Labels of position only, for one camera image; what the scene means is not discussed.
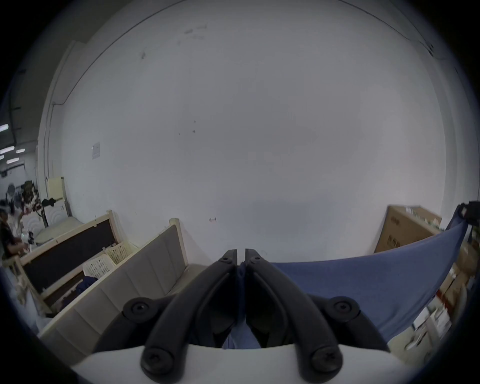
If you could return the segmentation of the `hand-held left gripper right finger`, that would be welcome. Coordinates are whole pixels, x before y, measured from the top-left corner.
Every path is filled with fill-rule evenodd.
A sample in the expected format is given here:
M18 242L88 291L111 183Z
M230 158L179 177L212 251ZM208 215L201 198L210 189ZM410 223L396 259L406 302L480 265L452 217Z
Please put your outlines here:
M380 332L350 297L304 293L254 249L245 250L246 323L262 348L296 348L299 375L326 383L339 374L339 345L390 352Z

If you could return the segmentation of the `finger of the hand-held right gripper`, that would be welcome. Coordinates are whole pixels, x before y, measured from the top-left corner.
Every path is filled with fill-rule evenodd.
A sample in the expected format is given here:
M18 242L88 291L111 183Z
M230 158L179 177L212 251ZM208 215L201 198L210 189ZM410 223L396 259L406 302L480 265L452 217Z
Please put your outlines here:
M469 201L468 203L460 204L456 212L468 225L473 227L480 226L480 202Z

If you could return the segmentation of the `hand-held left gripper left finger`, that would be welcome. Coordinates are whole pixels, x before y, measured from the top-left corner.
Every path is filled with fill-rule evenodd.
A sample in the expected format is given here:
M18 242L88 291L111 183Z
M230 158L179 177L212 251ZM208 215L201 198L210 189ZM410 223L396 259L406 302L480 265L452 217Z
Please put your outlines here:
M144 346L142 372L156 383L178 383L183 376L191 337L200 345L218 347L215 334L226 336L236 323L236 299L227 298L217 330L209 318L209 303L223 285L236 282L237 250L228 250L179 293L158 299L128 300L97 341L93 353Z

